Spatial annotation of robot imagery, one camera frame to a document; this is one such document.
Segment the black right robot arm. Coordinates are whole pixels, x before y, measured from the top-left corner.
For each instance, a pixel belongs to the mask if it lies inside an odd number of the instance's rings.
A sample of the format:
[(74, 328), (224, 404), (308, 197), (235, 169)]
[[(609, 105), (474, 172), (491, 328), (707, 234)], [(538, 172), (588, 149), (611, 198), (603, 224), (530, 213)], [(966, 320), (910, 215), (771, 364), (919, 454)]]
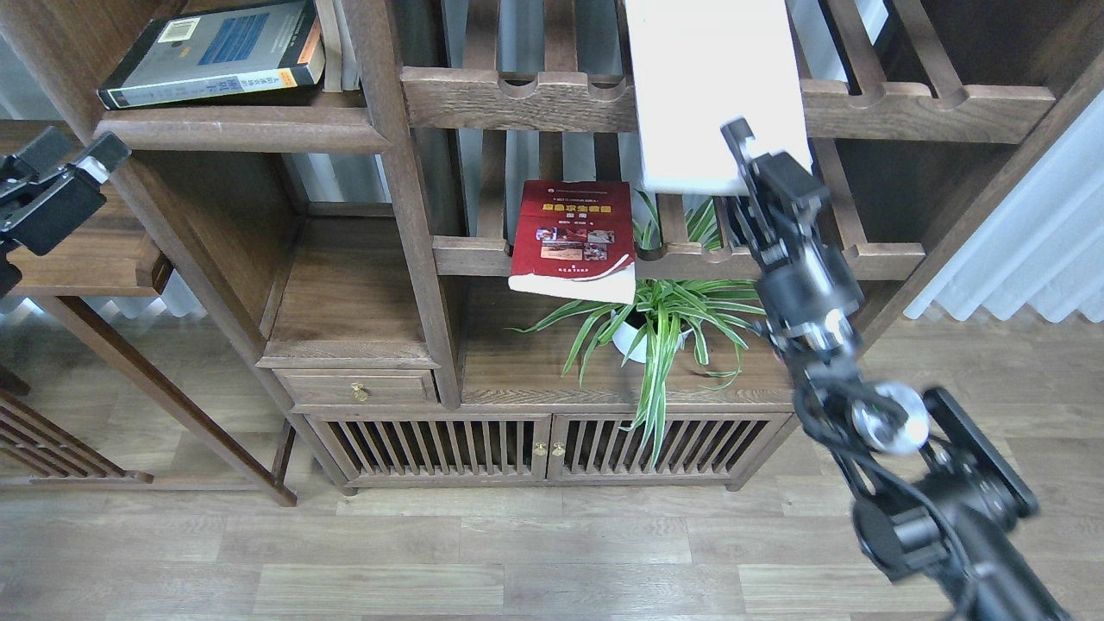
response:
[(861, 373), (850, 316), (863, 291), (818, 229), (829, 189), (788, 152), (753, 154), (744, 118), (721, 131), (743, 187), (720, 204), (761, 271), (756, 333), (790, 377), (802, 428), (853, 495), (860, 550), (888, 580), (938, 583), (951, 618), (1069, 620), (1010, 543), (1038, 512), (1016, 469), (942, 386), (919, 392)]

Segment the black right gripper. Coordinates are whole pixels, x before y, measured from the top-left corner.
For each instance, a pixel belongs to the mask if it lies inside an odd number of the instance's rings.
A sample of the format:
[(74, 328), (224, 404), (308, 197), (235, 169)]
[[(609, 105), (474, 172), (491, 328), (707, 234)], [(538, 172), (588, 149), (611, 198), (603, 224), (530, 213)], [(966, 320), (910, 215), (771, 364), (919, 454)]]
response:
[(750, 154), (756, 138), (749, 119), (721, 127), (737, 164), (743, 194), (733, 200), (733, 228), (762, 270), (756, 290), (769, 331), (796, 343), (854, 343), (848, 315), (863, 294), (839, 248), (816, 230), (831, 192), (789, 152)]

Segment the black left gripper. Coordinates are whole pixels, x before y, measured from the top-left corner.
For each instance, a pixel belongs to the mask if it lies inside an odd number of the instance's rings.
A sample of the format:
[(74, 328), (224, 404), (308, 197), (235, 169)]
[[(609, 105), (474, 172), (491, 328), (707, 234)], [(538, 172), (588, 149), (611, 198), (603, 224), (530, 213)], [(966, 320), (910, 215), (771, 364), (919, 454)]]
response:
[(22, 278), (8, 254), (26, 248), (42, 256), (59, 248), (105, 204), (102, 185), (132, 152), (108, 131), (63, 161), (75, 145), (67, 134), (47, 127), (19, 152), (3, 157), (1, 298)]

